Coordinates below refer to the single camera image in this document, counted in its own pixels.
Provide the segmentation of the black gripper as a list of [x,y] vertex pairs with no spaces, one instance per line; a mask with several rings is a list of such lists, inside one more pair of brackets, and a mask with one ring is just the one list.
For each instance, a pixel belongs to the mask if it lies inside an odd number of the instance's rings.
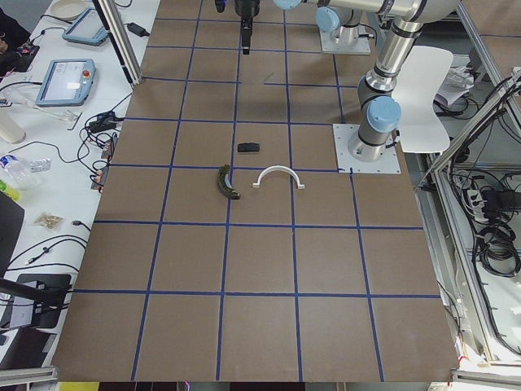
[[234,11],[241,19],[240,41],[244,55],[250,54],[253,20],[260,12],[260,2],[260,0],[234,1]]

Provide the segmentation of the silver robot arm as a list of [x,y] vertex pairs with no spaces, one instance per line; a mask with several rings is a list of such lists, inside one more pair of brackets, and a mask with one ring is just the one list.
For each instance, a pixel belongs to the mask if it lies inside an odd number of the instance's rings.
[[[234,11],[241,19],[240,36],[241,48],[244,55],[249,55],[253,34],[254,18],[260,12],[260,1],[235,1]],[[351,35],[350,40],[358,39],[358,27],[361,21],[361,12],[348,8],[332,7],[326,1],[317,3],[315,21],[322,33],[329,33],[333,39],[342,41]]]
[[459,2],[315,1],[314,4],[319,11],[345,9],[394,17],[374,67],[357,87],[362,122],[348,142],[349,153],[355,159],[372,163],[383,154],[387,139],[398,128],[401,107],[391,94],[396,88],[397,75],[423,25],[443,19],[456,9]]

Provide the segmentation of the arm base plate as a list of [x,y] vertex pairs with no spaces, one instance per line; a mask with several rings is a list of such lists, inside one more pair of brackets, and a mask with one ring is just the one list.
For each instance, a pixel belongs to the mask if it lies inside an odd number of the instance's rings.
[[320,31],[322,51],[329,54],[369,55],[370,37],[359,24],[356,28],[340,27],[332,32]]
[[401,167],[392,137],[380,146],[359,139],[358,124],[333,124],[338,171],[342,174],[400,174]]

